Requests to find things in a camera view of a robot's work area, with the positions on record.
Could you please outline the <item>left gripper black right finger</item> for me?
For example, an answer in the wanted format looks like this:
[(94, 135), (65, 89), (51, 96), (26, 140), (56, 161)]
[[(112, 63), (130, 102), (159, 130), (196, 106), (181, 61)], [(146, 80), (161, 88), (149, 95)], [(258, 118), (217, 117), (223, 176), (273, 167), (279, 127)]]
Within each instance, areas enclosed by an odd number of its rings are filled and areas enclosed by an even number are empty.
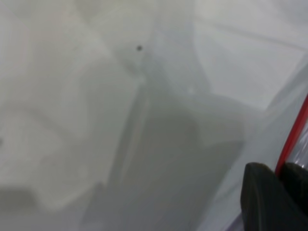
[(308, 229), (308, 171), (294, 163), (281, 169), (283, 184), (282, 231)]

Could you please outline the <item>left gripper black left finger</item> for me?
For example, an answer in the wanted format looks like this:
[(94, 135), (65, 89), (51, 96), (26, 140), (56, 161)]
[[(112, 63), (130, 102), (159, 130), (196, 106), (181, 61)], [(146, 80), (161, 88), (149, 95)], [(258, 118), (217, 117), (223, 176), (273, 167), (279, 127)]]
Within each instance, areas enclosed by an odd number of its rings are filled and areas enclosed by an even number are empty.
[(240, 204), (245, 231), (297, 230), (297, 205), (264, 164), (245, 166)]

